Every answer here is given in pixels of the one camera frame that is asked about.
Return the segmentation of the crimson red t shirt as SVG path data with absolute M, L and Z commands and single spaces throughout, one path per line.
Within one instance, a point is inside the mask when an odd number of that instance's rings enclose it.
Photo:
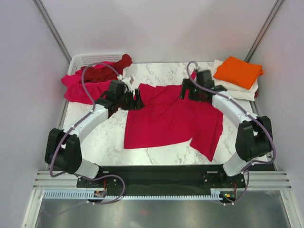
M 161 147 L 190 142 L 213 160 L 223 131 L 223 113 L 207 102 L 180 98 L 180 85 L 140 84 L 144 108 L 129 111 L 124 133 L 125 149 Z

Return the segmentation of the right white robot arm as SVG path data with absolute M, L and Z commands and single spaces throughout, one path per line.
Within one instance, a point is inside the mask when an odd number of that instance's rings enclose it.
M 251 165 L 262 164 L 261 157 L 274 152 L 272 125 L 267 116 L 246 111 L 222 85 L 215 85 L 209 70 L 195 72 L 196 78 L 182 81 L 180 98 L 188 96 L 193 101 L 208 102 L 221 111 L 236 127 L 236 152 L 223 164 L 218 183 L 223 187 L 235 181 L 235 175 Z

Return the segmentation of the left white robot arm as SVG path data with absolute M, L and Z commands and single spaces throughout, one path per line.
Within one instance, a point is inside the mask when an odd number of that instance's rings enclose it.
M 110 82 L 109 89 L 93 101 L 93 107 L 80 120 L 66 129 L 54 128 L 49 132 L 45 162 L 49 164 L 51 177 L 63 173 L 87 178 L 94 187 L 104 182 L 99 166 L 82 157 L 81 143 L 101 123 L 118 109 L 140 110 L 144 108 L 140 90 L 131 89 L 120 80 Z

